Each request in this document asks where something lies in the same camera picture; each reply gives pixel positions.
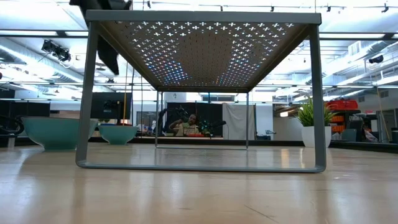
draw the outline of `green plant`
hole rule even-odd
[[[308,97],[308,103],[301,104],[302,110],[298,110],[297,119],[304,127],[313,126],[313,102]],[[329,126],[329,123],[335,113],[332,113],[329,107],[323,107],[323,122],[325,126]]]

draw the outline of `white curtain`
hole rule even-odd
[[[224,139],[246,140],[246,105],[223,103]],[[249,105],[249,140],[254,140],[254,106]]]

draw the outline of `potted plant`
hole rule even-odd
[[[329,123],[335,114],[329,110],[329,107],[324,106],[323,108],[323,122],[325,125],[325,143],[326,147],[329,147],[331,140],[331,126]],[[313,130],[313,102],[308,97],[308,103],[302,104],[302,109],[298,111],[298,121],[303,125],[301,130],[301,136],[305,147],[315,147],[315,134]]]

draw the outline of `chair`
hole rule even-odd
[[[356,129],[346,129],[341,133],[341,140],[356,141]]]
[[[347,129],[355,129],[356,130],[356,139],[355,141],[362,141],[362,131],[363,131],[363,120],[352,120],[348,122]]]

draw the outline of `black cloth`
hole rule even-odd
[[[89,9],[96,9],[94,6],[96,3],[100,8],[104,10],[111,10],[112,7],[108,0],[70,0],[69,5],[71,6],[79,6],[83,16],[86,17],[86,11]],[[124,10],[128,10],[131,6],[131,1],[126,3],[124,6]],[[108,44],[106,40],[104,40],[101,36],[98,37],[98,56],[104,64],[115,74],[119,75],[119,66],[118,66],[118,53],[113,49],[113,47]]]

